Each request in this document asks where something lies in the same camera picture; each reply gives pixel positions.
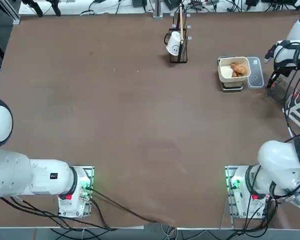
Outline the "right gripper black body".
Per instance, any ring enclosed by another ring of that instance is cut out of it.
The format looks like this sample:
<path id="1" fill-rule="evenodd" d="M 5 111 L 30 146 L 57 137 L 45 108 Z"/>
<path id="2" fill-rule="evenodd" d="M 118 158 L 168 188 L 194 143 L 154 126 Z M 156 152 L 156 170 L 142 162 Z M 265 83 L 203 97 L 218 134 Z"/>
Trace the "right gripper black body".
<path id="1" fill-rule="evenodd" d="M 284 77 L 289 77 L 290 73 L 295 69 L 294 66 L 279 66 L 274 69 L 274 77 L 277 78 L 280 75 Z"/>

